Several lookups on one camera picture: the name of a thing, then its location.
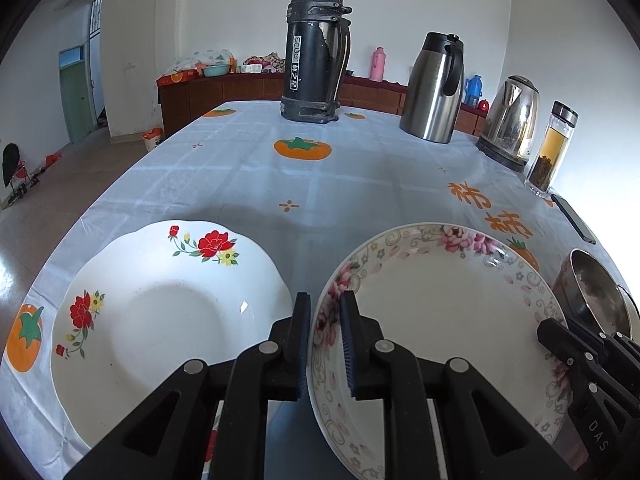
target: pink thermos flask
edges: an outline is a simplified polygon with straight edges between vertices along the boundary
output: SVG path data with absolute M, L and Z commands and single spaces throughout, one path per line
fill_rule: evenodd
M 371 57 L 371 72 L 369 72 L 369 79 L 372 81 L 382 81 L 382 76 L 385 73 L 385 51 L 379 46 Z

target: black pitcher handle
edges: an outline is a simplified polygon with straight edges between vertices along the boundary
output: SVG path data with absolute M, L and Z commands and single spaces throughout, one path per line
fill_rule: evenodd
M 451 64 L 449 65 L 449 75 L 447 75 L 447 80 L 444 82 L 442 91 L 444 92 L 444 95 L 452 96 L 458 89 L 460 76 L 462 75 L 462 69 L 464 68 L 464 61 L 462 59 L 462 50 L 460 50 L 460 47 L 457 45 L 448 44 L 444 49 L 447 51 L 447 54 L 452 56 L 452 58 Z
M 338 22 L 338 33 L 340 35 L 338 43 L 338 53 L 332 66 L 331 85 L 327 95 L 327 103 L 336 102 L 338 100 L 338 92 L 344 78 L 344 72 L 347 69 L 349 54 L 351 53 L 351 32 L 349 30 L 351 22 L 345 18 L 340 18 Z

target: stainless steel pitcher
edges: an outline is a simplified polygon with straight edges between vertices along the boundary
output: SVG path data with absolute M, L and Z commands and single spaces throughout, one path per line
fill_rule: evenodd
M 449 142 L 464 80 L 462 41 L 454 34 L 427 34 L 409 76 L 400 128 L 431 142 Z

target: glass tea bottle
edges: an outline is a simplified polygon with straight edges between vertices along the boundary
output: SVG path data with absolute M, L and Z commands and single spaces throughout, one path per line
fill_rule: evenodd
M 560 101 L 555 101 L 538 156 L 524 184 L 536 195 L 546 196 L 558 174 L 569 141 L 574 134 L 578 114 Z

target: kettle base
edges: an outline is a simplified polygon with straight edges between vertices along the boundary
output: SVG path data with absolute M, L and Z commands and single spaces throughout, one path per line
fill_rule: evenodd
M 516 173 L 524 172 L 524 168 L 526 167 L 528 162 L 527 160 L 523 160 L 519 157 L 517 158 L 517 160 L 514 160 L 515 157 L 505 156 L 503 153 L 498 151 L 499 148 L 492 145 L 482 137 L 479 137 L 478 142 L 476 142 L 476 147 L 486 156 L 492 158 L 496 162 L 500 162 L 500 164 L 502 164 L 506 168 L 509 168 L 511 171 L 515 171 Z

